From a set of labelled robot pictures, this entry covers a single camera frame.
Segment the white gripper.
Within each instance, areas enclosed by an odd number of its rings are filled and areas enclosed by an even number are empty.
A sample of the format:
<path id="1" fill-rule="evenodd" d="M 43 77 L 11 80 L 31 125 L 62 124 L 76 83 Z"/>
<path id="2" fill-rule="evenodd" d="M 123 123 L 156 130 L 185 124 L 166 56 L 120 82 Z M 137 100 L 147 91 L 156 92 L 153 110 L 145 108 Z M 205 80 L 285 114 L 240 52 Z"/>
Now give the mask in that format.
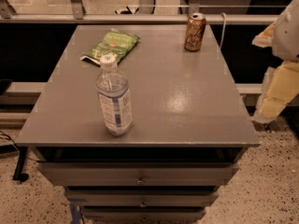
<path id="1" fill-rule="evenodd" d="M 266 124 L 299 94 L 299 0 L 292 0 L 276 23 L 256 35 L 252 44 L 260 48 L 272 46 L 273 54 L 285 60 L 278 68 L 268 67 L 263 77 L 253 118 Z"/>

